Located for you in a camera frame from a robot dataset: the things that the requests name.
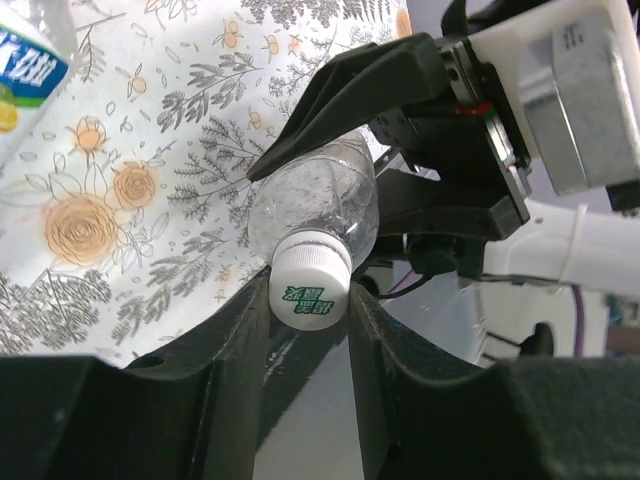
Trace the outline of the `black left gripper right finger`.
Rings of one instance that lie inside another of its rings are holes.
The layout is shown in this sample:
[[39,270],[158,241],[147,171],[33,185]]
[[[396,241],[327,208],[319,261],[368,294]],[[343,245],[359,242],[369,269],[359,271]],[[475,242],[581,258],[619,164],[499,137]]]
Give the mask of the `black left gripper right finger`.
[[368,479],[635,479],[639,365],[525,356],[483,369],[389,315],[347,314]]

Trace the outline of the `clear bottle white cap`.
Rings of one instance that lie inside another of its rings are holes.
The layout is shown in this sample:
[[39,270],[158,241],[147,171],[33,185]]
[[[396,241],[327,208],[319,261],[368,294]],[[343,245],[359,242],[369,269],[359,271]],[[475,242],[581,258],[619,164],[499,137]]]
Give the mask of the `clear bottle white cap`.
[[359,130],[279,168],[261,183],[250,209],[251,250],[271,261],[278,243],[299,230],[341,240],[360,267],[379,229],[374,160]]

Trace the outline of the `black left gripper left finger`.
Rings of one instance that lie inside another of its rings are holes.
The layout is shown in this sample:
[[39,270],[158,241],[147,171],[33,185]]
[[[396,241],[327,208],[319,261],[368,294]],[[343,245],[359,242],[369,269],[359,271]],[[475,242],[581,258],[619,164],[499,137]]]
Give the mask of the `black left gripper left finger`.
[[268,276],[119,369],[92,356],[1,361],[5,479],[248,479],[269,339]]

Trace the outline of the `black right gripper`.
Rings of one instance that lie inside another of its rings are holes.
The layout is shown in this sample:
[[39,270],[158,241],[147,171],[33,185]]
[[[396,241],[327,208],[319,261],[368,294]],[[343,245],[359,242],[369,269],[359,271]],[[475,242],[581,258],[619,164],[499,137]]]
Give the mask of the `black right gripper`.
[[377,178],[373,258],[406,260],[428,276],[491,278],[490,247],[530,219],[530,156],[497,71],[466,38],[418,33],[335,56],[246,178],[259,181],[369,122],[408,169]]

